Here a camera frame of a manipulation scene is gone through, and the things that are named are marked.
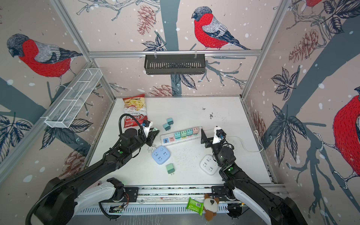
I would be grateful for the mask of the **pink plug adapter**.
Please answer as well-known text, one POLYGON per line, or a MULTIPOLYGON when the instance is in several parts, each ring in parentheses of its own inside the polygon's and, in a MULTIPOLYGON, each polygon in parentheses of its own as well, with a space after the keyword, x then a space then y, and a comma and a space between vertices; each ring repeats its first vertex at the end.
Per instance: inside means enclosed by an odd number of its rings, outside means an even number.
POLYGON ((194 127, 193 134, 198 134, 198 133, 199 133, 199 127, 194 127))

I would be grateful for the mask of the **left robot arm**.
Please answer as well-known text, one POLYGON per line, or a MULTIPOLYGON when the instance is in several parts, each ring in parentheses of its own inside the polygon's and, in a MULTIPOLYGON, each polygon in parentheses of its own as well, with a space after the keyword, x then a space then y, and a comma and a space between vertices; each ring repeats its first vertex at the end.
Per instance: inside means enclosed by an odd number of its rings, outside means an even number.
POLYGON ((140 151, 145 144, 152 146, 160 131, 150 128, 149 121, 137 125, 139 129, 134 133, 120 132, 114 146, 97 163, 65 179, 56 177, 50 180, 28 212, 25 224, 31 224, 32 216, 36 216, 44 225, 67 224, 75 215, 76 208, 80 207, 77 197, 104 176, 123 167, 135 157, 133 153, 140 151), (150 128, 149 133, 145 133, 145 128, 150 128))

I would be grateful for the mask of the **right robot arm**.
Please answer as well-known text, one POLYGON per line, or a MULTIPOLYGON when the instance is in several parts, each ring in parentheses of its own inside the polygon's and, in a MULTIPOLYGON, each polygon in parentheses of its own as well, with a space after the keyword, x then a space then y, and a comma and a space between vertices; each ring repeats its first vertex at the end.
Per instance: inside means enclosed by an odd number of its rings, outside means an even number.
POLYGON ((220 127, 215 127, 213 138, 208 138, 201 129, 201 143, 205 148, 212 149, 213 158, 224 181, 225 196, 229 200, 236 199, 244 203, 267 225, 307 224, 292 199, 283 199, 266 190, 236 165, 233 147, 227 142, 226 133, 220 127))

